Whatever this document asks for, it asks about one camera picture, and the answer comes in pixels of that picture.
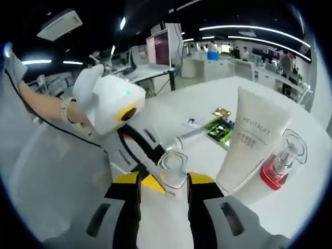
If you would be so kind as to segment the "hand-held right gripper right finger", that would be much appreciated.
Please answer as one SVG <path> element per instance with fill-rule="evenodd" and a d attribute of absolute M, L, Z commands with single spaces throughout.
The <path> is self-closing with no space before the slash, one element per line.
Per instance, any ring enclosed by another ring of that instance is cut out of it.
<path fill-rule="evenodd" d="M 288 248 L 287 237 L 270 234 L 254 211 L 224 196 L 211 177 L 189 172 L 187 189 L 194 248 Z"/>

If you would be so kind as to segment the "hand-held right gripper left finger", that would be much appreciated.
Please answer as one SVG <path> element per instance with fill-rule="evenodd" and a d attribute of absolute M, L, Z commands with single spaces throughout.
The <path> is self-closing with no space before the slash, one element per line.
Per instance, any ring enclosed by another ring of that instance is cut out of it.
<path fill-rule="evenodd" d="M 85 234 L 107 248 L 137 248 L 141 221 L 141 176 L 138 172 L 116 178 L 84 226 Z"/>

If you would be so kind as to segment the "person's left hand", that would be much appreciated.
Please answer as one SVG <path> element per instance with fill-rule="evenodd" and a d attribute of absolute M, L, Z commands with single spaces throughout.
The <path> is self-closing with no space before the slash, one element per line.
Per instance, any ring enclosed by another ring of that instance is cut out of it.
<path fill-rule="evenodd" d="M 94 141 L 96 133 L 87 116 L 79 109 L 76 102 L 70 102 L 67 107 L 67 118 L 72 127 L 85 139 Z"/>

